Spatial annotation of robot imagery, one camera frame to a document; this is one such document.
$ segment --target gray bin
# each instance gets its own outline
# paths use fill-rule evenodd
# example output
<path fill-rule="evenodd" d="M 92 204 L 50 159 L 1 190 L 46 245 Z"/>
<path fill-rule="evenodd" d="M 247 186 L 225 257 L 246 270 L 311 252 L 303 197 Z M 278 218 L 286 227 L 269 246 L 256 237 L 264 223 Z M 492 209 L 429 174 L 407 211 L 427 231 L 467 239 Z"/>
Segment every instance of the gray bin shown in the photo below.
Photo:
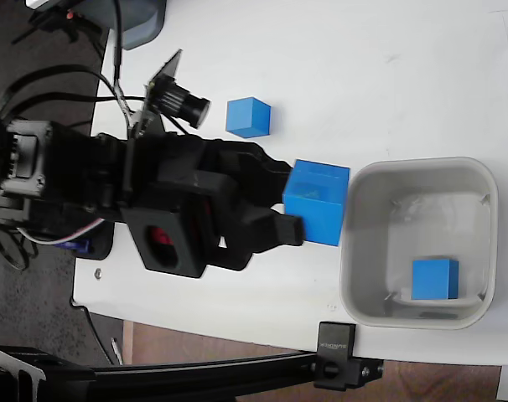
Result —
<path fill-rule="evenodd" d="M 340 295 L 358 322 L 459 329 L 479 320 L 495 292 L 498 189 L 469 157 L 374 163 L 352 180 Z M 412 262 L 459 262 L 459 298 L 413 300 Z"/>

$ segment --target dark floor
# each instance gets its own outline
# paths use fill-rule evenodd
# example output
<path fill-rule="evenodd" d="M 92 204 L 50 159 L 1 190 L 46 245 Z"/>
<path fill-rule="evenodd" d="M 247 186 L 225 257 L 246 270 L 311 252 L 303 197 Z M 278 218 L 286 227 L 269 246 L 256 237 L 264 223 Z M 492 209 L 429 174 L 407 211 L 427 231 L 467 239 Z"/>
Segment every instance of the dark floor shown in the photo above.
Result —
<path fill-rule="evenodd" d="M 31 13 L 23 0 L 0 0 L 0 92 L 21 75 L 51 65 L 84 64 L 100 69 L 101 59 L 84 36 L 69 44 L 62 32 L 38 32 L 12 46 L 12 39 L 28 28 Z M 31 85 L 18 99 L 52 90 L 95 95 L 96 89 L 94 77 L 61 75 Z M 89 120 L 92 113 L 92 104 L 57 101 L 23 116 L 70 124 Z M 81 130 L 88 132 L 89 127 Z M 76 363 L 106 364 L 84 313 L 69 306 L 74 266 L 75 259 L 68 252 L 54 247 L 41 247 L 39 257 L 25 272 L 15 271 L 0 256 L 0 344 L 33 346 Z M 94 318 L 107 346 L 111 337 L 122 338 L 121 321 Z"/>

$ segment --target black clamp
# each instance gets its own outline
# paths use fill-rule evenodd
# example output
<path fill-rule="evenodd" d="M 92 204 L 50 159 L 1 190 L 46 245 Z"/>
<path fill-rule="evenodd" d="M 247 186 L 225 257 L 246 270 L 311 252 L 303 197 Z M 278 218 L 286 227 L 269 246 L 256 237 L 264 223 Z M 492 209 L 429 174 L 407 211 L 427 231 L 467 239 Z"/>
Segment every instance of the black clamp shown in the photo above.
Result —
<path fill-rule="evenodd" d="M 382 377 L 383 360 L 353 357 L 355 328 L 338 322 L 319 324 L 314 387 L 345 391 Z"/>

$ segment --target large blue cube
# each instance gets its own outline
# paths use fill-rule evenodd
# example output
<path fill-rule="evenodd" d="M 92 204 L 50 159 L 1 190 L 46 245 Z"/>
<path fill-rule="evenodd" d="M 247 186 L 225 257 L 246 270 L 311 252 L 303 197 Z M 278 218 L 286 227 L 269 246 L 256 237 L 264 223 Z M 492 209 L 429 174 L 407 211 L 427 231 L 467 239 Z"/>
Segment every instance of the large blue cube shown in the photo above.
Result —
<path fill-rule="evenodd" d="M 303 218 L 307 241 L 338 245 L 350 170 L 297 160 L 283 200 L 286 214 Z"/>
<path fill-rule="evenodd" d="M 271 107 L 256 98 L 230 100 L 226 114 L 226 131 L 242 138 L 269 135 Z"/>
<path fill-rule="evenodd" d="M 459 296 L 459 263 L 455 260 L 415 260 L 412 299 L 441 300 Z"/>

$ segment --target white tabletop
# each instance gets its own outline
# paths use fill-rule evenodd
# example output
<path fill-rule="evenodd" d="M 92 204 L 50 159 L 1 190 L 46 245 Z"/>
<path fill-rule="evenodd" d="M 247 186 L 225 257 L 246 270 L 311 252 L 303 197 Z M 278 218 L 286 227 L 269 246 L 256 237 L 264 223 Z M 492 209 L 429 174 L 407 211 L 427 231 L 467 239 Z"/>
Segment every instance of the white tabletop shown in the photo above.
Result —
<path fill-rule="evenodd" d="M 351 168 L 468 156 L 500 190 L 495 299 L 459 331 L 358 327 L 355 355 L 508 364 L 508 0 L 169 0 L 163 32 L 125 53 L 122 85 L 143 85 L 178 48 L 177 81 L 212 100 L 198 134 L 225 132 L 226 102 L 272 106 L 269 155 Z M 111 77 L 112 48 L 103 72 Z M 100 86 L 100 95 L 106 89 Z M 92 127 L 125 137 L 113 102 Z M 352 322 L 339 295 L 340 248 L 306 243 L 199 280 L 147 271 L 126 226 L 104 261 L 78 260 L 75 300 L 92 312 L 220 338 L 315 350 L 321 321 Z M 102 278 L 94 277 L 96 268 Z"/>

